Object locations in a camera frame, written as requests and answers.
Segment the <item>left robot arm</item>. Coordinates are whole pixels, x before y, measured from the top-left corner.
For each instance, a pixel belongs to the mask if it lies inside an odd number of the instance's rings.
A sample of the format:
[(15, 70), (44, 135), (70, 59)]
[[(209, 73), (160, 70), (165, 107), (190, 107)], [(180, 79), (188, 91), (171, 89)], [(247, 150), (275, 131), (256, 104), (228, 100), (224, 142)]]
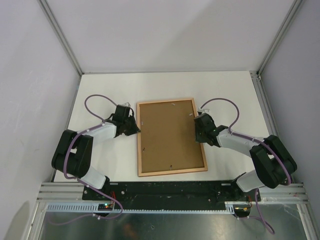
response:
[(76, 132), (63, 131), (51, 166), (64, 174), (66, 179), (76, 179), (88, 187), (100, 200), (110, 196), (110, 179), (91, 166), (92, 152), (95, 146), (120, 135), (131, 136), (140, 132), (129, 103), (118, 104), (115, 112), (102, 123)]

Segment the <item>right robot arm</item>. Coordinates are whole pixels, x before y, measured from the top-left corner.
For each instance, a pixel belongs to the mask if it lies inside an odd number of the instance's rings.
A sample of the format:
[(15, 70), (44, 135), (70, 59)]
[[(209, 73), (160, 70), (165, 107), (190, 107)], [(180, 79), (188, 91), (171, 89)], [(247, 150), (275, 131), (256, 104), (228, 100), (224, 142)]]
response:
[(242, 201), (249, 191), (257, 188), (274, 189), (279, 185), (291, 184), (291, 175), (298, 166), (277, 136), (256, 138), (232, 132), (227, 126), (216, 126), (207, 113), (195, 117), (194, 124), (198, 143), (231, 149), (251, 158), (254, 170), (240, 175), (235, 180), (236, 185), (230, 188), (230, 194), (235, 200)]

